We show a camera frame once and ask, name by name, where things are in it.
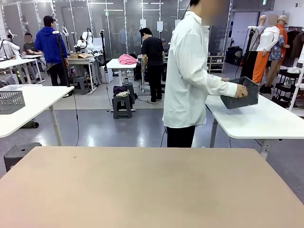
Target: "blue hoodie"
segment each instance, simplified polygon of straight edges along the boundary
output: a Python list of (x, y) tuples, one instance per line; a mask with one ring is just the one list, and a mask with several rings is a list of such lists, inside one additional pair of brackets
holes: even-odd
[[(61, 63), (60, 49), (57, 41), (57, 37), (53, 34), (55, 31), (52, 27), (44, 27), (36, 35), (35, 48), (41, 50), (44, 53), (47, 63)], [(67, 58), (66, 46), (60, 35), (61, 45), (65, 58)]]

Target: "gray plastic basket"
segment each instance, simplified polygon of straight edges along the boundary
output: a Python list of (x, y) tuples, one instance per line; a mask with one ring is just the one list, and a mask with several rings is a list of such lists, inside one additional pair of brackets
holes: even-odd
[(248, 96), (242, 97), (242, 98), (234, 98), (230, 96), (224, 96), (221, 95), (220, 98), (227, 109), (233, 109), (233, 108), (240, 108), (245, 107), (249, 105), (256, 105), (258, 103), (258, 91), (259, 87), (258, 84), (254, 83), (247, 77), (240, 77), (233, 80), (230, 80), (230, 82), (241, 84), (243, 86), (246, 86), (248, 91)]
[(0, 114), (12, 114), (24, 106), (22, 91), (0, 91)]

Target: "beige cap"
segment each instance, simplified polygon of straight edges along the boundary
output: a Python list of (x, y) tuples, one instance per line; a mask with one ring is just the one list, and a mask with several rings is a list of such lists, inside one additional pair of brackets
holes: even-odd
[(286, 15), (281, 15), (277, 20), (282, 20), (287, 24), (287, 16)]

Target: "pink garment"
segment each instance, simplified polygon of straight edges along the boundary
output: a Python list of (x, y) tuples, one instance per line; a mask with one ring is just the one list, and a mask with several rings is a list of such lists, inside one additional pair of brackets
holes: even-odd
[(123, 54), (118, 58), (120, 64), (131, 65), (137, 63), (137, 60), (128, 54)]

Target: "plastic stool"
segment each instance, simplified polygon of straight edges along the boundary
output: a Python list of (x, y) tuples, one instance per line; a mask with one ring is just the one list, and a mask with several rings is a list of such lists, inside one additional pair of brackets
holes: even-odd
[(77, 86), (80, 86), (80, 89), (74, 89), (75, 93), (81, 92), (81, 95), (85, 95), (87, 92), (90, 92), (89, 84), (86, 80), (86, 77), (74, 77), (73, 86), (75, 86), (75, 83), (77, 83)]
[[(126, 111), (119, 111), (118, 110), (118, 102), (124, 102)], [(131, 110), (131, 105), (130, 105), (130, 98), (129, 95), (126, 97), (119, 97), (119, 96), (114, 96), (113, 98), (113, 118), (118, 119), (119, 116), (124, 116), (128, 119), (132, 117), (132, 110)]]
[(36, 146), (42, 145), (38, 142), (30, 142), (13, 146), (3, 156), (6, 172), (8, 172), (12, 166), (16, 165), (25, 155), (28, 154), (28, 152), (30, 152)]
[(129, 95), (132, 99), (132, 104), (135, 103), (135, 98), (134, 98), (134, 89), (133, 89), (133, 83), (123, 83), (123, 86), (127, 88), (127, 90), (129, 90)]

